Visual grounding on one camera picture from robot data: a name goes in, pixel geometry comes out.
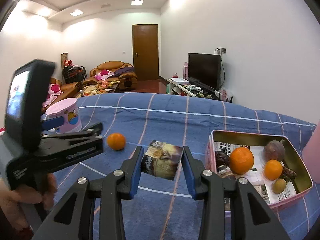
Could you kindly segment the person left hand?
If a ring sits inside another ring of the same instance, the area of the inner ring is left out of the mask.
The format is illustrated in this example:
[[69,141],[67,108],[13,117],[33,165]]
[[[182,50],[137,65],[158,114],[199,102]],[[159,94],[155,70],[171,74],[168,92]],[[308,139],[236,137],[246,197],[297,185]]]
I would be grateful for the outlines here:
[[48,191],[44,194],[35,189],[21,185],[16,190],[11,191],[4,180],[1,178],[1,209],[7,220],[17,231],[21,231],[29,226],[20,204],[38,204],[42,203],[45,210],[50,210],[54,205],[54,195],[57,192],[57,183],[55,176],[47,174]]

